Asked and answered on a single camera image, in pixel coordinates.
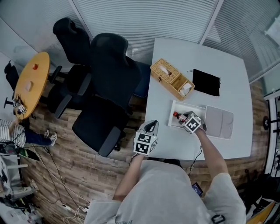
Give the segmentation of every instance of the white table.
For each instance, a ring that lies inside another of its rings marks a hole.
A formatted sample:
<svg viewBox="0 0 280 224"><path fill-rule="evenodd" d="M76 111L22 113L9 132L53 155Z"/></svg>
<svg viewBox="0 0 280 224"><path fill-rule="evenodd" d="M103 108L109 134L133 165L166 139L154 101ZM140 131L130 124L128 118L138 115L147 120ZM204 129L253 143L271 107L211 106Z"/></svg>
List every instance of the white table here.
<svg viewBox="0 0 280 224"><path fill-rule="evenodd" d="M221 78L220 97L193 90L183 102L210 105L234 114L233 133L230 140L209 137L225 159L248 157L252 146L252 99L248 76L242 59L225 52L177 39L156 38L153 63L167 60L191 81L198 69ZM168 127L172 100L177 100L157 80L150 78L145 121L159 121L158 145L150 157L193 160L200 150L195 134ZM198 160L204 160L203 153Z"/></svg>

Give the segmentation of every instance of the power strip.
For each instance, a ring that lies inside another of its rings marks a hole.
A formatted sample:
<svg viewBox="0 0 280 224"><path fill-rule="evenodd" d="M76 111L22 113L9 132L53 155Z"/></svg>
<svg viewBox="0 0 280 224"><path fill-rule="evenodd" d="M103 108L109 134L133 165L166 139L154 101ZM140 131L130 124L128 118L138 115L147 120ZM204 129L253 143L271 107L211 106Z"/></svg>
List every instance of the power strip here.
<svg viewBox="0 0 280 224"><path fill-rule="evenodd" d="M88 213L88 209L89 209L89 207L85 207L83 210L84 210L84 212L87 214Z"/></svg>
<svg viewBox="0 0 280 224"><path fill-rule="evenodd" d="M62 204L62 207L67 209L70 212L75 212L70 206L66 205L66 204Z"/></svg>

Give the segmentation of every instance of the black pouch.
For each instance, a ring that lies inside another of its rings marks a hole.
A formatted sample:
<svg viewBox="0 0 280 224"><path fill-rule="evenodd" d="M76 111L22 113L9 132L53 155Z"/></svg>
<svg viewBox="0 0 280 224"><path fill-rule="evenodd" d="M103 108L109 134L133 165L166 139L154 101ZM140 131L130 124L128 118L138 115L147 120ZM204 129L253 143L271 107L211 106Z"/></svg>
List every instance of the black pouch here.
<svg viewBox="0 0 280 224"><path fill-rule="evenodd" d="M208 73L193 70L194 89L212 96L220 96L220 78Z"/></svg>

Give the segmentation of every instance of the yellow round table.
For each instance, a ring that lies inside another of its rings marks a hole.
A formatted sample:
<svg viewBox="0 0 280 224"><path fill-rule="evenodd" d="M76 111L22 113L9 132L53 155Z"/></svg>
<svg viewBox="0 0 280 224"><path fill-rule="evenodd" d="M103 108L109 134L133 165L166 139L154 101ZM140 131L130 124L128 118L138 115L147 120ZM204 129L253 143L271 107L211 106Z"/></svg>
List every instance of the yellow round table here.
<svg viewBox="0 0 280 224"><path fill-rule="evenodd" d="M24 67L17 81L14 97L19 96L26 107L26 112L19 115L18 109L15 109L18 118L25 119L34 111L47 83L49 65L49 54L41 52L36 54Z"/></svg>

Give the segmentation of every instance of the black office chair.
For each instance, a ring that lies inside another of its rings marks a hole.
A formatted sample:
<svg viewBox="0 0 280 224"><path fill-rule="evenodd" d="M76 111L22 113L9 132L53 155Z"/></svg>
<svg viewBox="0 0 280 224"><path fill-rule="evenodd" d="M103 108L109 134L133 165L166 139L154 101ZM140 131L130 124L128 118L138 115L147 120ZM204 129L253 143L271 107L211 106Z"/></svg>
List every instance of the black office chair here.
<svg viewBox="0 0 280 224"><path fill-rule="evenodd" d="M64 82L56 84L51 89L47 98L47 106L51 113L60 118L66 108L82 110L92 94L90 68L75 65L69 71Z"/></svg>
<svg viewBox="0 0 280 224"><path fill-rule="evenodd" d="M85 30L77 28L70 18L62 18L53 26L68 61L73 64L90 66L90 41Z"/></svg>
<svg viewBox="0 0 280 224"><path fill-rule="evenodd" d="M82 109L93 94L89 66L90 44L86 31L76 28L69 18L58 20L53 26L53 33L68 60L75 64L68 74L61 73L62 67L58 66L50 80L52 83L57 76L65 77L63 83L56 84L51 89L46 102L49 111L59 118L66 108Z"/></svg>
<svg viewBox="0 0 280 224"><path fill-rule="evenodd" d="M116 34L99 34L91 43L94 91L72 129L93 150L107 157L125 136L129 100L141 80L136 63L125 56L128 42Z"/></svg>
<svg viewBox="0 0 280 224"><path fill-rule="evenodd" d="M6 74L7 81L14 91L18 83L18 72L16 67L11 65L11 61L9 61L9 63L6 65L4 72Z"/></svg>
<svg viewBox="0 0 280 224"><path fill-rule="evenodd" d="M126 56L127 47L128 41L113 33L99 34L91 42L94 91L125 111L141 81L139 67Z"/></svg>

